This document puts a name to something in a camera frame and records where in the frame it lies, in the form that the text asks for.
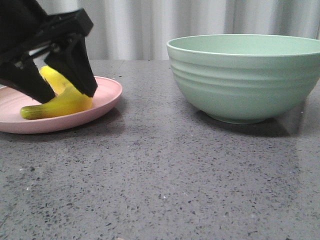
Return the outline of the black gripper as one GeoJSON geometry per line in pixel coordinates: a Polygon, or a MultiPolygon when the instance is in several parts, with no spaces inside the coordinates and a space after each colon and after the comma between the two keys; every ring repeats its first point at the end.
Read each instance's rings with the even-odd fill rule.
{"type": "Polygon", "coordinates": [[[41,47],[50,53],[44,62],[63,75],[80,93],[93,97],[98,84],[87,55],[85,37],[94,24],[83,8],[47,14],[36,0],[0,2],[0,83],[39,103],[56,95],[33,60],[17,67],[25,55],[41,47]]]}

